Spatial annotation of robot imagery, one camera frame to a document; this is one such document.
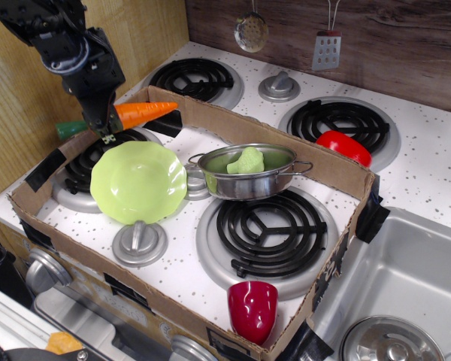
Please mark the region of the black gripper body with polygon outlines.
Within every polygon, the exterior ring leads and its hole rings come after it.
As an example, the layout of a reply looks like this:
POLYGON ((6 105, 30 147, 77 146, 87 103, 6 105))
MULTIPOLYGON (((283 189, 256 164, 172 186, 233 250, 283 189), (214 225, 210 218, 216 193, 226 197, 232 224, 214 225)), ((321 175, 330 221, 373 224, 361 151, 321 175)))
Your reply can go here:
POLYGON ((100 28, 39 26, 37 51, 44 67, 59 75, 77 99, 112 102, 125 82, 114 51, 100 28))

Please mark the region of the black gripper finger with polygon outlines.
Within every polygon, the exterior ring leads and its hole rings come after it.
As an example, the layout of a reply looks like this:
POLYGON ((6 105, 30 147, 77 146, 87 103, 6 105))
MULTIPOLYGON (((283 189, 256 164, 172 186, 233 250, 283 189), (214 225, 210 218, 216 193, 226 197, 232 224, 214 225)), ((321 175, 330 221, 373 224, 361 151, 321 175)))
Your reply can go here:
POLYGON ((89 93, 80 97, 78 101, 89 129, 105 144, 114 142, 116 139, 110 127, 110 93, 104 91, 89 93))

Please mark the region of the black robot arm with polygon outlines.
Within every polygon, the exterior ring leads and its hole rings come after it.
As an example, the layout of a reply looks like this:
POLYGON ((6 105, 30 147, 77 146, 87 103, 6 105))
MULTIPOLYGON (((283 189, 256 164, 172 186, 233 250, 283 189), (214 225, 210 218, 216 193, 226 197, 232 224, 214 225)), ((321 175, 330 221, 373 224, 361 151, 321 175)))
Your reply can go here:
POLYGON ((104 143, 124 130, 114 108, 126 79, 104 30, 86 26, 81 1, 0 1, 0 22, 34 47, 43 66, 62 78, 88 128, 104 143))

